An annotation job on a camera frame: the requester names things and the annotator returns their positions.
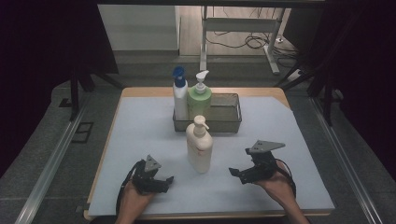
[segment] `light-colored floor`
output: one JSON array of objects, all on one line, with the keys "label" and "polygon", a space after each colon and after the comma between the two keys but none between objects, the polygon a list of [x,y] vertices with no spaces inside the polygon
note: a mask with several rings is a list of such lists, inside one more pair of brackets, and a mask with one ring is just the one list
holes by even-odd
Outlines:
[{"label": "light-colored floor", "polygon": [[[202,8],[201,7],[179,7],[180,12],[180,55],[190,56],[199,55],[202,39]],[[260,19],[276,19],[280,13],[280,8],[267,7],[209,7],[207,9],[207,17],[216,18],[260,18]],[[282,19],[282,25],[278,33],[281,37],[290,14],[287,8]],[[232,32],[224,34],[223,32],[207,32],[207,40],[220,43],[227,46],[238,47],[246,43],[245,39],[250,33]],[[264,34],[253,34],[265,38]],[[251,41],[252,47],[260,44]],[[262,48],[252,49],[245,45],[242,48],[224,47],[218,44],[211,44],[206,41],[207,55],[264,55]],[[285,40],[283,43],[276,43],[276,47],[283,49],[293,49],[293,46]]]}]

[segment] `person's left hand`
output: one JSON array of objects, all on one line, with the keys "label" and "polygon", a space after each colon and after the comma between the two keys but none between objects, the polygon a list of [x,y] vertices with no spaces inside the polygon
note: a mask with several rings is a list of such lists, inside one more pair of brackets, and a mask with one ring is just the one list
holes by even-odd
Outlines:
[{"label": "person's left hand", "polygon": [[139,194],[132,181],[128,181],[121,198],[116,224],[134,223],[134,220],[143,213],[154,195],[155,193]]}]

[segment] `bottle body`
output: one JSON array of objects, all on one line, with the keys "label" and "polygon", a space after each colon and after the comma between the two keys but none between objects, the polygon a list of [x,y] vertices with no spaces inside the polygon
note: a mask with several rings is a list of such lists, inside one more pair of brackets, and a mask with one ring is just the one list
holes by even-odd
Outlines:
[{"label": "bottle body", "polygon": [[196,86],[189,89],[187,97],[187,104],[189,109],[190,119],[194,119],[195,116],[205,115],[205,111],[210,107],[210,101],[212,98],[212,90],[208,87],[205,88],[204,93],[197,93]]},{"label": "bottle body", "polygon": [[189,109],[187,105],[188,84],[183,87],[177,87],[174,83],[173,94],[175,99],[175,119],[189,120]]},{"label": "bottle body", "polygon": [[188,158],[192,167],[200,174],[206,173],[210,168],[212,157],[213,139],[208,132],[194,133],[194,123],[187,127]]}]

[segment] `green bottle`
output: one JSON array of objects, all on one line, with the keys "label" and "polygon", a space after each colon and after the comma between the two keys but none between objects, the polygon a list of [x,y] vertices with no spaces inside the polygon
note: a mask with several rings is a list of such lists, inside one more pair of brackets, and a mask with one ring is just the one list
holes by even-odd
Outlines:
[{"label": "green bottle", "polygon": [[205,111],[210,107],[212,99],[212,90],[204,84],[205,77],[209,71],[203,71],[196,75],[198,83],[189,89],[187,104],[189,106],[190,120],[195,116],[205,115]]}]

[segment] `pump bottle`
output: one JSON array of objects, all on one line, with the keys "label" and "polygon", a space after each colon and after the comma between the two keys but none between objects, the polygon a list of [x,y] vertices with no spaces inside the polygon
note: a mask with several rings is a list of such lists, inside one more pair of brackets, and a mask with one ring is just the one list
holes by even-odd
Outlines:
[{"label": "pump bottle", "polygon": [[189,120],[189,109],[187,106],[188,83],[184,77],[184,68],[178,66],[174,69],[173,94],[175,99],[175,119]]},{"label": "pump bottle", "polygon": [[205,111],[210,107],[212,90],[204,84],[205,77],[209,71],[203,71],[196,75],[198,83],[189,89],[187,104],[189,107],[190,119],[195,116],[205,115]]},{"label": "pump bottle", "polygon": [[186,130],[189,162],[201,174],[209,170],[212,157],[213,139],[206,129],[209,127],[205,124],[205,117],[199,115]]}]

